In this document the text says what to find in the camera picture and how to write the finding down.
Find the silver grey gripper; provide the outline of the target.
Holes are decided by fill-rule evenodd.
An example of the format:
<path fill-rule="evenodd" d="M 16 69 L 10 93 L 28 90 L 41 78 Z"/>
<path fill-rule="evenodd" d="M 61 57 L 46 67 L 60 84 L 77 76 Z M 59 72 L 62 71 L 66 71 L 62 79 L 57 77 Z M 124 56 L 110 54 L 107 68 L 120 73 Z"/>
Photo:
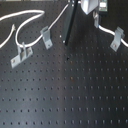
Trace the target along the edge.
<path fill-rule="evenodd" d="M 100 12 L 106 12 L 108 9 L 107 0 L 81 0 L 81 8 L 86 15 L 98 8 Z M 67 45 L 70 37 L 74 17 L 77 9 L 77 1 L 71 1 L 66 9 L 66 16 L 62 29 L 62 42 Z M 99 14 L 93 12 L 94 26 L 99 27 Z"/>

